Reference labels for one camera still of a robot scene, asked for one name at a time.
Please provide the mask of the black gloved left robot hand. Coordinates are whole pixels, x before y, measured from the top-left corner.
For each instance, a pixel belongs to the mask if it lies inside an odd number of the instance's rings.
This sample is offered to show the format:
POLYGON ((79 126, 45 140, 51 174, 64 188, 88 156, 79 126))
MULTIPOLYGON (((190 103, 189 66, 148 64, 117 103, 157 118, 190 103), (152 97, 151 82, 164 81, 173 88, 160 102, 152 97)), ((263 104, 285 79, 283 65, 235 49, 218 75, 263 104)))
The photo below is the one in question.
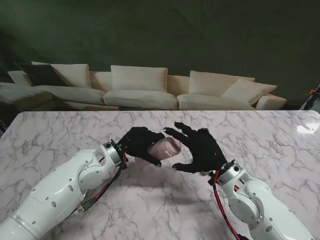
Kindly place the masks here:
POLYGON ((141 158, 160 168, 161 161, 152 156, 148 149, 151 145, 165 138, 161 132, 156 133, 147 127, 132 127, 117 143, 121 150, 132 157, 141 158))

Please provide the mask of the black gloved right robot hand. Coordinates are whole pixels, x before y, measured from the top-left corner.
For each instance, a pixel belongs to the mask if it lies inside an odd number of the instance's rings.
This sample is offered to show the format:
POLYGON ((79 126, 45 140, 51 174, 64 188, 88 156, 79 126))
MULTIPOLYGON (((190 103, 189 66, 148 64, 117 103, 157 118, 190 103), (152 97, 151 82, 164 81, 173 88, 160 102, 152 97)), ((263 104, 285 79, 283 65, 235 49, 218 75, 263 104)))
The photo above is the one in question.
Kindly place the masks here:
POLYGON ((171 127, 163 130, 188 147, 192 155, 191 163, 176 163, 172 166, 174 170, 194 174, 217 171, 228 163, 220 146, 207 128, 194 130, 182 122, 175 122, 174 126, 181 131, 178 132, 171 127))

